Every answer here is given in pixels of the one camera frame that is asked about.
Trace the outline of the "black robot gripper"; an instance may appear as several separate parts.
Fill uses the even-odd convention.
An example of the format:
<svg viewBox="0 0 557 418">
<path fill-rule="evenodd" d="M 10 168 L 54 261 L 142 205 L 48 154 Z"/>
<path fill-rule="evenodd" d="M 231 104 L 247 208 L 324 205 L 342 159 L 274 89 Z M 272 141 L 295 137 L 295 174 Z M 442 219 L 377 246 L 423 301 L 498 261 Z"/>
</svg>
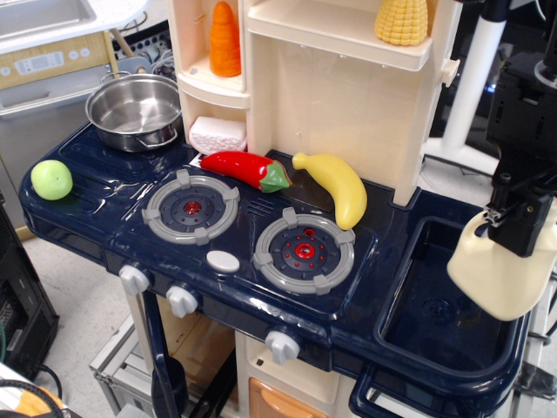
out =
<svg viewBox="0 0 557 418">
<path fill-rule="evenodd" d="M 521 52 L 503 65 L 487 140 L 500 152 L 486 207 L 487 236 L 530 257 L 556 195 L 556 71 L 539 52 Z"/>
</svg>

